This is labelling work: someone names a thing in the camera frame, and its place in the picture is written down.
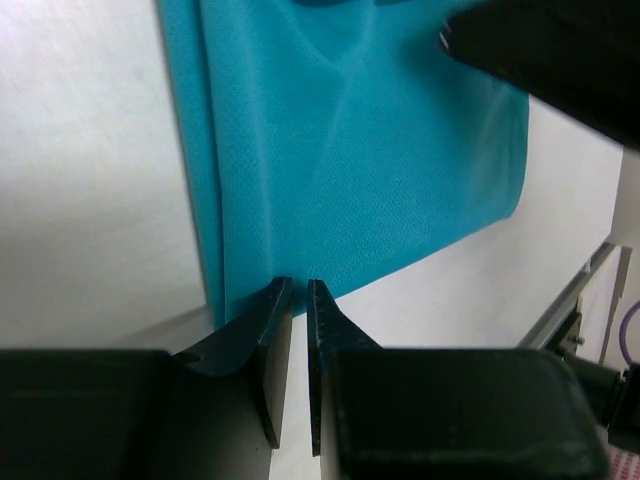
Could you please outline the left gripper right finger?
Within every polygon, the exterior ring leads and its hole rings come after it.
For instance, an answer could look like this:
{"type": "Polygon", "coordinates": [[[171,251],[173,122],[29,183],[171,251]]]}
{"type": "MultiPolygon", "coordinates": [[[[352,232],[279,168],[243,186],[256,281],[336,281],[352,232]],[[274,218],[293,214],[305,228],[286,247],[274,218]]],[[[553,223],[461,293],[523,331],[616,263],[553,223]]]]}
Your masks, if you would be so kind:
{"type": "Polygon", "coordinates": [[[325,479],[604,479],[577,378],[532,349],[384,348],[307,287],[312,453],[325,479]]]}

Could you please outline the teal cloth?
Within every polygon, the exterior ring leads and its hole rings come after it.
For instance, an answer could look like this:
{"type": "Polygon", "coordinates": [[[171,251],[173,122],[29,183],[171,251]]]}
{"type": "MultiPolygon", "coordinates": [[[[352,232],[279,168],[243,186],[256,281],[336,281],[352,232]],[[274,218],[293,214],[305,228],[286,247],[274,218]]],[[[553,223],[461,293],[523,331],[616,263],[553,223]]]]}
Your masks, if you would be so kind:
{"type": "Polygon", "coordinates": [[[352,292],[509,217],[529,101],[449,58],[456,1],[158,5],[216,326],[352,292]]]}

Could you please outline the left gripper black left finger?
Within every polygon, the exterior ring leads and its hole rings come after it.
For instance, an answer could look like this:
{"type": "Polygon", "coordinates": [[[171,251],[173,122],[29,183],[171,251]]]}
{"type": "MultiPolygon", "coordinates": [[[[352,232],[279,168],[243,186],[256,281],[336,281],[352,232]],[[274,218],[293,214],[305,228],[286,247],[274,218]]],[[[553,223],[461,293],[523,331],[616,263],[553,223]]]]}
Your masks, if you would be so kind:
{"type": "Polygon", "coordinates": [[[5,479],[265,479],[279,447],[293,282],[178,353],[1,354],[5,479]]]}

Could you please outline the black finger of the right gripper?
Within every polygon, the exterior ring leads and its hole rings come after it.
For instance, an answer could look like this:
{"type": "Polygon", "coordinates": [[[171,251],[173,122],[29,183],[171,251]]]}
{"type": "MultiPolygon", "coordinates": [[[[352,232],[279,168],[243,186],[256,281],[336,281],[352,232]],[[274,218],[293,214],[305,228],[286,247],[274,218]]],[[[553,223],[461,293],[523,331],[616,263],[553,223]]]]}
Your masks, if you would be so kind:
{"type": "Polygon", "coordinates": [[[638,2],[479,1],[445,20],[441,43],[453,59],[638,148],[638,2]]]}

